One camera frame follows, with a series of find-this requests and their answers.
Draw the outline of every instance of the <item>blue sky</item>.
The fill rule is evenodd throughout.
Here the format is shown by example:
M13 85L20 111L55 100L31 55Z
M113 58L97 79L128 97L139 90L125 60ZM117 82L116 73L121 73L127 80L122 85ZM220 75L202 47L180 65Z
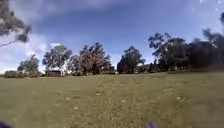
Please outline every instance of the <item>blue sky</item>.
M0 72L16 69L33 53L41 60L57 44L78 53L84 45L100 42L113 65L133 45L149 63L154 58L147 39L155 32L189 42L202 38L203 28L221 32L224 0L11 0L10 6L32 25L33 32L28 44L1 49ZM0 42L8 40L11 35L0 38Z

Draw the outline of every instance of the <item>tree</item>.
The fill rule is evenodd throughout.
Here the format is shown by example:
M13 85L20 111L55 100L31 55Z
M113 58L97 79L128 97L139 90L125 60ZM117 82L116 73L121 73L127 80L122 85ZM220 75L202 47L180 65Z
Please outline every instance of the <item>tree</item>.
M36 58L36 55L34 54L29 59L22 61L17 70L29 76L37 76L39 73L38 67L39 67L39 60Z
M134 46L131 46L124 51L124 55L117 65L117 70L119 73L134 73L134 69L142 62L144 62L142 54Z
M46 65L46 69L48 70L54 70L55 68L61 70L71 54L72 51L67 49L65 46L56 46L54 49L51 49L50 52L47 52L44 55L42 64Z
M210 66L216 59L215 47L207 41L190 43L188 57L193 68Z
M81 72L81 64L80 64L80 57L77 55L73 55L70 57L67 63L67 70L71 71L72 74Z
M102 68L110 66L110 56L106 56L100 43L95 43L91 47L86 45L80 51L80 63L84 75L87 75L88 71L96 75L101 72Z
M100 43L94 44L91 56L92 71L94 75L99 74L103 66L107 67L110 64L110 56L105 56L103 46Z
M82 67L83 75L87 75L87 71L92 69L92 51L93 47L85 45L84 48L80 51L80 64Z
M153 55L159 59L159 62L164 62L163 66L168 68L174 66L186 66L187 44L182 38L173 38L169 34L156 33L149 38L149 47L154 48Z
M9 35L15 33L16 37L14 41L0 44L0 47L16 43L28 41L28 34L31 31L30 26L26 26L24 22L17 18L13 11L9 8L8 0L0 1L0 36Z

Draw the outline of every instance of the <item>treeline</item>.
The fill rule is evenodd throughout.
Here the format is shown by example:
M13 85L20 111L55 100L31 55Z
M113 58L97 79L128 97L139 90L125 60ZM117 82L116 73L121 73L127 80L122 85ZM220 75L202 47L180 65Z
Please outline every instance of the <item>treeline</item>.
M145 64L146 60L134 46L124 51L117 72L124 74L164 71L189 71L192 69L223 69L224 67L224 36L213 33L210 29L203 30L205 40L195 38L186 42L180 37L172 37L168 33L155 33L150 36L149 48L153 49L155 60ZM88 74L116 74L115 67L111 65L110 56L106 54L100 43L92 46L85 45L79 54L75 55L71 49L63 45L56 46L44 55L42 64L46 71L57 69L65 75ZM35 55L22 61L17 71L7 71L5 77L30 76L37 77L39 60Z

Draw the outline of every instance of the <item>grass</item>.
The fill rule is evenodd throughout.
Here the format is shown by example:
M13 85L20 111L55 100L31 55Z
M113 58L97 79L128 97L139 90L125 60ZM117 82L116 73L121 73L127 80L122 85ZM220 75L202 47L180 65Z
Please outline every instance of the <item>grass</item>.
M224 73L0 78L16 128L223 128Z

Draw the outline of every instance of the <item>bush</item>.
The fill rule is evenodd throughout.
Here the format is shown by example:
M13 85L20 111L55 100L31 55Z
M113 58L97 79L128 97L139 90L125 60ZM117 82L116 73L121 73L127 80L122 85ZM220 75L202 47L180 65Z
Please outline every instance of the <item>bush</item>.
M17 71L6 71L5 72L5 75L4 75L5 78L16 78L17 77Z
M21 72L17 72L17 71L6 71L4 74L4 78L24 78L25 75Z

